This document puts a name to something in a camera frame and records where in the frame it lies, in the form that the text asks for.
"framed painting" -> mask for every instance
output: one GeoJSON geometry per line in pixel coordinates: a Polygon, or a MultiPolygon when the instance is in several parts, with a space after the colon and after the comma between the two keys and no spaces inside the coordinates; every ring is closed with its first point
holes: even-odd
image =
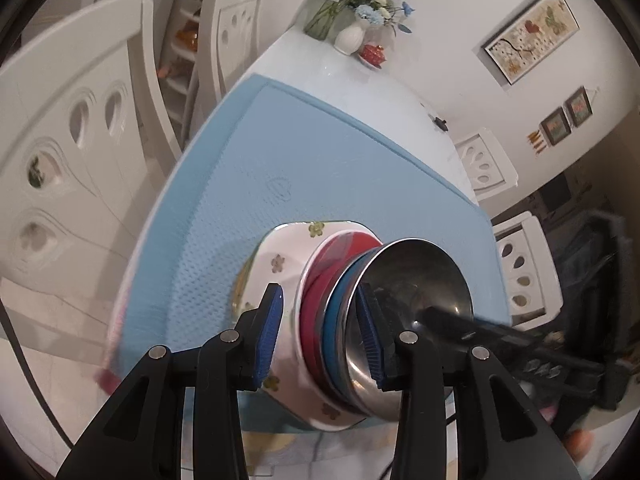
{"type": "Polygon", "coordinates": [[[510,84],[528,73],[580,27],[565,0],[538,0],[484,50],[510,84]]]}
{"type": "Polygon", "coordinates": [[[569,115],[576,128],[582,126],[584,121],[593,115],[589,96],[584,86],[580,87],[574,95],[569,97],[565,105],[567,110],[569,110],[569,115]]]}
{"type": "Polygon", "coordinates": [[[558,108],[542,121],[542,129],[545,131],[546,137],[552,146],[555,146],[571,134],[571,126],[564,114],[564,109],[562,109],[562,107],[558,108]]]}

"blue placemat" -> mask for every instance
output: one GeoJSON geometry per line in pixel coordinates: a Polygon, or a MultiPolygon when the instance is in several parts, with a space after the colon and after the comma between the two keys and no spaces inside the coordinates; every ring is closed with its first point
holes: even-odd
{"type": "MultiPolygon", "coordinates": [[[[491,222],[478,206],[351,116],[253,75],[175,170],[140,256],[114,371],[123,376],[155,344],[192,348],[228,328],[234,280],[274,226],[343,219],[383,242],[439,245],[460,267],[476,316],[509,322],[491,222]]],[[[300,431],[267,396],[240,404],[243,429],[300,431]]]]}

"white chair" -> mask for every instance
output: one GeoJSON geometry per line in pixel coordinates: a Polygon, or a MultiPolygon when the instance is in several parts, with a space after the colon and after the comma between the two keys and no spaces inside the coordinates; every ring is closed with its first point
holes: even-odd
{"type": "Polygon", "coordinates": [[[562,307],[556,266],[538,218],[530,212],[494,227],[512,324],[530,330],[555,318],[562,307]]]}
{"type": "Polygon", "coordinates": [[[261,1],[202,1],[196,54],[199,88],[190,121],[192,134],[257,59],[261,1]]]}
{"type": "Polygon", "coordinates": [[[478,202],[518,185],[518,173],[509,157],[486,128],[456,143],[456,150],[478,202]]]}
{"type": "Polygon", "coordinates": [[[0,276],[114,299],[156,198],[136,109],[164,143],[161,165],[170,170],[180,153],[153,68],[151,17],[150,0],[102,0],[0,69],[0,276]]]}

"vase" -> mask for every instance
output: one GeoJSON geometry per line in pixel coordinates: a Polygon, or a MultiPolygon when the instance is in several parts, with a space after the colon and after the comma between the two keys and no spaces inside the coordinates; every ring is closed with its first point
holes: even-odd
{"type": "Polygon", "coordinates": [[[367,20],[356,16],[356,21],[340,31],[340,34],[335,38],[334,48],[345,56],[350,56],[362,45],[364,34],[369,25],[367,20]]]}
{"type": "Polygon", "coordinates": [[[338,14],[352,0],[326,0],[303,29],[304,33],[315,40],[324,41],[338,14]]]}

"dining table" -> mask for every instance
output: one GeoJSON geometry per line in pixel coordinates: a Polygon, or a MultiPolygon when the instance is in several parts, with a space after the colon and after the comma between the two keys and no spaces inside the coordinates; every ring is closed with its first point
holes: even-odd
{"type": "MultiPolygon", "coordinates": [[[[101,387],[111,393],[151,346],[192,348],[228,328],[243,263],[291,221],[348,219],[383,242],[429,239],[460,267],[475,315],[508,323],[491,222],[436,118],[384,66],[288,30],[213,110],[159,194],[116,298],[101,387]]],[[[395,424],[319,434],[267,394],[248,398],[239,404],[252,468],[392,454],[395,424]]],[[[452,461],[455,424],[447,441],[452,461]]],[[[185,423],[187,470],[188,442],[185,423]]]]}

